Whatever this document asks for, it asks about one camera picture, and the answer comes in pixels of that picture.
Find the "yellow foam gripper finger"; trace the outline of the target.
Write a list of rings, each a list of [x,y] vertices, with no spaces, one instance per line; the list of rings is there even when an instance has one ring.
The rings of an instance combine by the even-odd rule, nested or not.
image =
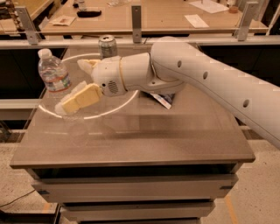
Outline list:
[[[77,61],[79,68],[86,74],[91,74],[94,67],[100,62],[99,59],[79,59]]]
[[[85,81],[79,83],[69,94],[65,95],[55,105],[55,112],[65,116],[72,114],[79,109],[97,103],[102,97],[101,88],[95,83],[87,84]]]

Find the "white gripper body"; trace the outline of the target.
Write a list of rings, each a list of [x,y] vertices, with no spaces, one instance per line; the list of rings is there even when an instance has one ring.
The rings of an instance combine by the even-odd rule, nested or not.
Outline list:
[[[125,95],[126,89],[120,73],[121,57],[115,56],[99,61],[93,68],[91,78],[105,96]]]

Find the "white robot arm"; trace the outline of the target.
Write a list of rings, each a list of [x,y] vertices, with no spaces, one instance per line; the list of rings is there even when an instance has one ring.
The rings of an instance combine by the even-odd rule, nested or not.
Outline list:
[[[212,59],[182,40],[163,37],[149,52],[81,59],[78,65],[93,82],[78,84],[62,98],[55,106],[59,115],[92,105],[103,95],[112,97],[135,90],[173,94],[189,83],[280,147],[280,87]]]

